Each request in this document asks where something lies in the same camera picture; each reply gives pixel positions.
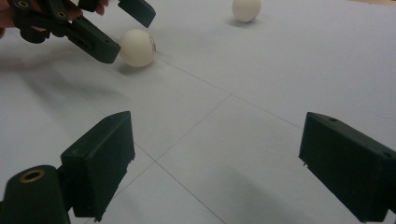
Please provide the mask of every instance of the ball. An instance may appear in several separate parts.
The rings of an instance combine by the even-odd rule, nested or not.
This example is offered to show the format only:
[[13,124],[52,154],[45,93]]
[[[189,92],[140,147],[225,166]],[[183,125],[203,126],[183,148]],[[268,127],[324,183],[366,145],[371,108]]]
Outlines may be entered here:
[[233,0],[233,14],[241,22],[256,19],[262,7],[262,0]]
[[144,67],[152,62],[155,54],[153,38],[145,31],[130,30],[120,38],[120,56],[132,67]]

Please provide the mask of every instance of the robotic claw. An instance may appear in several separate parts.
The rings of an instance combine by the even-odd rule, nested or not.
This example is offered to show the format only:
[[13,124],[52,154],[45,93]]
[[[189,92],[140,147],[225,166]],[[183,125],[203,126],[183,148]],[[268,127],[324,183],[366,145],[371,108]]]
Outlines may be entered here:
[[[120,46],[100,31],[85,17],[79,16],[71,22],[63,0],[37,0],[41,11],[33,10],[31,0],[8,0],[13,11],[15,26],[21,36],[31,43],[42,43],[50,34],[67,38],[102,63],[113,63],[120,52]],[[98,0],[80,0],[78,7],[94,11]],[[149,27],[156,13],[144,0],[120,0],[119,7],[145,27]],[[37,31],[33,27],[45,29]]]

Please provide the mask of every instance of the white ball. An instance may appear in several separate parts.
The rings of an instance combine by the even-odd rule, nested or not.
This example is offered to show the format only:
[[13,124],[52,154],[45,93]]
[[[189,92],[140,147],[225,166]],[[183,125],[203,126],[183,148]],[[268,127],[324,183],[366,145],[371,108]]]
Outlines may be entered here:
[[121,58],[132,67],[149,65],[156,51],[152,37],[137,29],[123,34],[119,44]]
[[256,19],[262,7],[262,0],[233,0],[233,14],[241,22]]

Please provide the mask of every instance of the human hand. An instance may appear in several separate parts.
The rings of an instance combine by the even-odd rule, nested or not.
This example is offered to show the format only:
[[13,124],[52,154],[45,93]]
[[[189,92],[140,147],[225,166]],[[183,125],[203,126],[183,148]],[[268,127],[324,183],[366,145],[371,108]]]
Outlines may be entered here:
[[[64,4],[68,11],[69,20],[72,21],[74,18],[82,15],[82,11],[76,5],[74,5],[70,0],[64,0]],[[32,0],[32,5],[34,10],[40,10],[36,0]],[[96,13],[99,15],[105,14],[105,7],[108,6],[108,0],[99,0],[98,6],[96,8]],[[0,37],[2,30],[4,28],[14,27],[14,22],[12,20],[12,11],[9,7],[7,0],[0,0]]]

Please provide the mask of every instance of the ping pong ball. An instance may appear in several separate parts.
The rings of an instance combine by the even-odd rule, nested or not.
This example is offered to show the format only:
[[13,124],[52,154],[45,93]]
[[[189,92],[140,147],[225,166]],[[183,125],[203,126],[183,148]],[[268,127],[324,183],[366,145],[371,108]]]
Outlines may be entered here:
[[233,14],[241,22],[256,19],[262,7],[262,0],[233,0]]
[[130,30],[120,38],[120,56],[132,67],[149,65],[155,54],[152,37],[142,30]]

